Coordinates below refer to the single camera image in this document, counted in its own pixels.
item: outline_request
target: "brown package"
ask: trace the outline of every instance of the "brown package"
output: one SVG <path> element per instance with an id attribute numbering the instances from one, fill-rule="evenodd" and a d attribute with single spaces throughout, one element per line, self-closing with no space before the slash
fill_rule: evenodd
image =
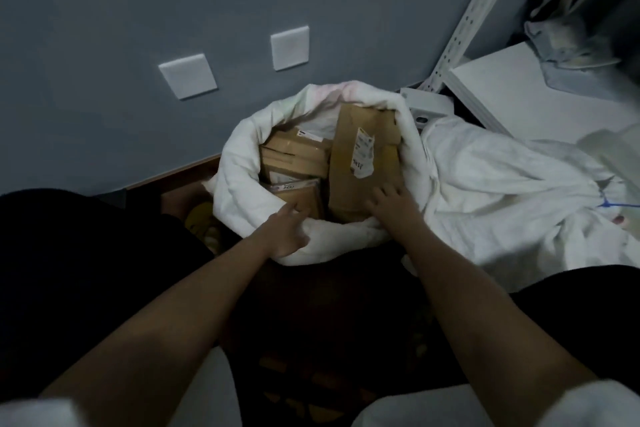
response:
<path id="1" fill-rule="evenodd" d="M 338 221 L 365 220 L 373 188 L 403 181 L 395 117 L 393 110 L 341 105 L 329 164 L 329 209 Z"/>
<path id="2" fill-rule="evenodd" d="M 319 179 L 276 184 L 266 188 L 271 194 L 275 194 L 287 203 L 295 203 L 298 211 L 310 209 L 310 218 L 324 219 Z"/>
<path id="3" fill-rule="evenodd" d="M 262 178 L 271 184 L 311 178 L 326 179 L 329 164 L 260 147 Z"/>
<path id="4" fill-rule="evenodd" d="M 262 146 L 284 154 L 329 162 L 331 144 L 331 140 L 296 127 L 288 131 L 274 131 Z"/>

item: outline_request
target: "blue string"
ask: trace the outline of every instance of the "blue string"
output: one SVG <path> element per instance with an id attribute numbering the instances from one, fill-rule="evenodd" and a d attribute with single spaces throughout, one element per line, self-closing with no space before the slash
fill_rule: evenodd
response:
<path id="1" fill-rule="evenodd" d="M 640 208 L 640 204 L 609 203 L 609 200 L 602 191 L 600 191 L 600 196 L 602 196 L 604 203 L 598 206 L 598 208 L 611 208 L 612 206 L 622 206 L 623 208 Z"/>

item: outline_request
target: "leg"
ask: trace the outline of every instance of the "leg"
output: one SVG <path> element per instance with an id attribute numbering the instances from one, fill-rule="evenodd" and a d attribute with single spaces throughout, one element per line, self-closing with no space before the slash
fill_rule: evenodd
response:
<path id="1" fill-rule="evenodd" d="M 601 378 L 640 394 L 640 340 L 634 318 L 640 269 L 610 265 L 563 272 L 511 297 L 536 324 Z M 429 341 L 424 375 L 429 388 L 466 383 L 439 326 Z"/>
<path id="2" fill-rule="evenodd" d="M 213 258 L 170 216 L 39 189 L 0 196 L 0 401 L 34 396 Z"/>

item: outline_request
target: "white wall switch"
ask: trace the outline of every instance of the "white wall switch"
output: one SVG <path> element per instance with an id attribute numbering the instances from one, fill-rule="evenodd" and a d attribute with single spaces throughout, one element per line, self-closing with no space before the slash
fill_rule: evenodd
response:
<path id="1" fill-rule="evenodd" d="M 218 88 L 204 54 L 162 63 L 158 68 L 179 99 Z"/>
<path id="2" fill-rule="evenodd" d="M 309 61 L 309 26 L 272 34 L 271 57 L 276 71 Z"/>
<path id="3" fill-rule="evenodd" d="M 455 115 L 453 100 L 448 96 L 413 88 L 401 88 L 400 94 L 404 96 L 415 126 L 419 130 L 422 130 L 432 118 Z"/>

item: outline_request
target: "person's left arm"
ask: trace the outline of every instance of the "person's left arm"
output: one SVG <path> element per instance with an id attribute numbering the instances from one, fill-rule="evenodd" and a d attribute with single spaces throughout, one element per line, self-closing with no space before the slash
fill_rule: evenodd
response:
<path id="1" fill-rule="evenodd" d="M 307 244 L 300 230 L 307 216 L 285 204 L 251 236 L 140 310 L 41 397 L 72 399 L 92 427 L 165 426 L 260 266 Z"/>

